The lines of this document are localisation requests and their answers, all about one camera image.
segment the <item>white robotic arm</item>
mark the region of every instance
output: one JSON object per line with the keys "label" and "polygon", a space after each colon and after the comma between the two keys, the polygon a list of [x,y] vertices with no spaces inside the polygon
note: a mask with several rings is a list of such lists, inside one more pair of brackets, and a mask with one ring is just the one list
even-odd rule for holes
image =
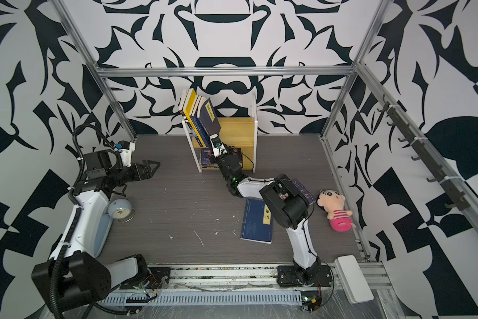
{"label": "white robotic arm", "polygon": [[242,171],[234,147],[227,147],[217,134],[211,136],[214,159],[227,181],[229,192],[237,197],[265,201],[271,214],[287,230],[293,249],[296,275],[303,285],[317,280],[320,260],[308,232],[308,200],[284,174],[269,179],[253,179]]}
{"label": "white robotic arm", "polygon": [[[77,136],[85,128],[94,129],[110,149],[83,155]],[[49,260],[36,265],[31,273],[33,283],[57,319],[63,318],[65,310],[93,305],[104,299],[118,284],[139,284],[148,276],[147,264],[141,254],[108,266],[95,258],[102,250],[111,225],[111,217],[106,211],[112,193],[116,193],[113,189],[123,186],[123,193],[126,183],[151,178],[161,165],[149,160],[142,164],[131,163],[134,143],[120,141],[113,145],[91,124],[78,126],[73,132],[73,141],[80,172],[68,194],[74,203],[72,213]],[[109,153],[116,157],[114,165]]]}

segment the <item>plush doll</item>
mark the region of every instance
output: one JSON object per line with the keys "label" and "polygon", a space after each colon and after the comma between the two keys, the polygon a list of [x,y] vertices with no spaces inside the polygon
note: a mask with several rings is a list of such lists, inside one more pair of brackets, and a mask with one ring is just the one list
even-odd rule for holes
{"label": "plush doll", "polygon": [[321,191],[317,205],[324,208],[328,213],[331,228],[337,232],[348,231],[352,226],[352,211],[344,210],[345,196],[340,195],[336,190]]}

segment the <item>standing book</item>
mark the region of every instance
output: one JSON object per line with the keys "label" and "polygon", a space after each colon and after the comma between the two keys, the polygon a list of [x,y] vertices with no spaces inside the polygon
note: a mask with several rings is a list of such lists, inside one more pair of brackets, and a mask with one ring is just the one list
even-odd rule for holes
{"label": "standing book", "polygon": [[197,117],[209,136],[219,134],[221,125],[219,125],[216,110],[214,110],[210,99],[207,99],[204,104],[198,108]]}
{"label": "standing book", "polygon": [[197,129],[198,131],[198,134],[201,138],[201,141],[202,141],[202,144],[205,145],[204,147],[208,147],[210,148],[211,144],[210,144],[210,137],[209,135],[207,134],[207,132],[204,130],[204,127],[202,125],[202,123],[200,122],[200,120],[197,118],[197,109],[199,107],[201,107],[205,102],[205,98],[203,96],[197,96],[197,100],[195,102],[195,105],[193,106],[193,108],[191,109],[191,120],[193,121],[193,124],[195,126],[195,128]]}
{"label": "standing book", "polygon": [[268,206],[262,200],[246,199],[242,220],[241,239],[271,244],[273,242],[273,221]]}
{"label": "standing book", "polygon": [[178,107],[178,110],[182,114],[182,118],[189,123],[191,129],[194,132],[194,137],[197,139],[197,142],[200,146],[202,147],[207,147],[202,140],[202,137],[198,133],[197,127],[194,125],[192,119],[191,119],[191,110],[193,107],[195,107],[196,100],[197,100],[197,93],[194,91],[194,89],[190,88],[187,92],[187,98],[184,101],[184,104]]}

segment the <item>bookshelf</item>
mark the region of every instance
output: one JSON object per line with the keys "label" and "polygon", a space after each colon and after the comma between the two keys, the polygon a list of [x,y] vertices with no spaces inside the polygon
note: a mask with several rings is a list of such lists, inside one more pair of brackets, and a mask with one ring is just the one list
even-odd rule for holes
{"label": "bookshelf", "polygon": [[[226,145],[235,146],[241,148],[242,153],[251,158],[253,163],[246,157],[242,157],[242,167],[247,170],[253,170],[257,166],[257,135],[258,135],[258,118],[257,118],[257,95],[253,92],[253,104],[248,110],[250,117],[220,117],[218,118],[219,125],[221,125],[221,131],[219,137],[221,141]],[[202,168],[200,164],[200,152],[203,147],[198,145],[197,141],[192,137],[190,128],[182,120],[182,127],[186,133],[191,153],[194,157],[194,161],[197,165],[198,171],[201,173]]]}

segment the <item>black and white backdrop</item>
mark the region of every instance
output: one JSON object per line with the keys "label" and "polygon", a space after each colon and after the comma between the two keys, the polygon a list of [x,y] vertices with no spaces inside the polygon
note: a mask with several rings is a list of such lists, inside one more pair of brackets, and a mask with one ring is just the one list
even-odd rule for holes
{"label": "black and white backdrop", "polygon": [[[51,5],[0,0],[0,318],[25,318],[44,304],[31,271],[70,216],[71,135],[82,123],[127,139]],[[85,150],[102,147],[89,129],[78,140]]]}
{"label": "black and white backdrop", "polygon": [[[379,0],[70,0],[102,67],[350,65]],[[343,77],[112,79],[137,133],[183,134],[184,88],[219,116],[247,116],[257,92],[266,133],[319,133]]]}
{"label": "black and white backdrop", "polygon": [[[478,1],[395,0],[366,63],[478,194]],[[356,80],[329,135],[373,257],[408,314],[478,316],[478,234],[380,107]]]}

